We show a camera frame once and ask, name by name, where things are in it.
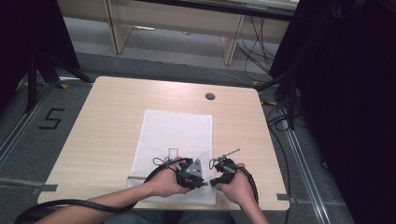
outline person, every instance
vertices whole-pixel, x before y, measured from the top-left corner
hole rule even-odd
[[[245,167],[245,164],[239,163],[237,164],[239,167]],[[170,168],[176,169],[175,165],[171,165]],[[247,177],[239,170],[237,170],[233,181],[230,184],[217,184],[216,187],[221,190],[224,195],[233,203],[239,204],[247,218],[251,223],[256,224],[268,224],[268,220],[266,219],[264,213],[260,209],[259,205],[256,203],[253,195],[253,190],[248,183]],[[140,186],[123,189],[120,191],[112,192],[106,195],[102,195],[99,197],[91,198],[88,201],[94,203],[100,203],[107,206],[112,207],[125,207],[136,203],[140,200],[146,199],[151,196],[161,196],[168,197],[174,194],[186,194],[191,191],[188,188],[181,187],[176,182],[175,172],[170,169],[161,170],[158,174],[156,174],[152,179]],[[205,216],[202,216],[202,213],[196,212],[200,223],[208,223],[202,220]],[[114,214],[103,212],[87,207],[81,207],[76,205],[69,205],[62,209],[57,210],[54,213],[40,219],[37,223],[39,224],[47,224],[47,223],[58,223],[58,224],[78,224],[78,223],[107,223],[108,220],[113,218]],[[219,212],[211,212],[212,223],[224,223],[224,215]],[[147,217],[148,221],[146,223],[158,223],[158,222],[150,222],[150,216]]]

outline white object on floor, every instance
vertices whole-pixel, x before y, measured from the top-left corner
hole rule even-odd
[[[204,181],[215,178],[215,170],[209,169],[213,159],[212,126],[212,115],[146,110],[127,187],[143,184],[157,168],[153,159],[164,160],[169,155],[169,148],[178,148],[181,158],[200,159]],[[150,197],[143,202],[215,205],[216,198],[216,188],[209,184],[185,195]]]

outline hand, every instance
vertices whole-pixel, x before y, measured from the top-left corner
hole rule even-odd
[[[237,164],[238,167],[245,167],[244,163]],[[253,189],[251,188],[248,178],[242,171],[237,170],[233,181],[230,184],[217,184],[216,187],[221,190],[227,198],[241,205],[244,202],[255,201]]]
[[[162,196],[169,197],[174,194],[186,194],[191,191],[189,188],[183,188],[176,182],[176,174],[174,171],[177,170],[174,164],[169,166],[170,169],[164,169],[158,172],[149,182],[145,183],[152,187],[151,196]]]

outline forearm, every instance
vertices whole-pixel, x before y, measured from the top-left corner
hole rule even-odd
[[[246,201],[240,204],[242,210],[252,224],[269,224],[264,213],[255,201]]]
[[[141,185],[89,199],[111,207],[125,207],[151,196],[153,188]],[[102,223],[113,214],[99,210],[70,205],[41,219],[38,223]]]

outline person's left hand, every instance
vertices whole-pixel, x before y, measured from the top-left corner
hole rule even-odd
[[[176,166],[172,164],[169,168],[170,169],[161,170],[152,177],[149,182],[145,183],[145,185],[153,188],[151,196],[169,197],[174,194],[186,194],[191,191],[191,189],[183,188],[177,183],[176,173],[174,172],[177,169]]]

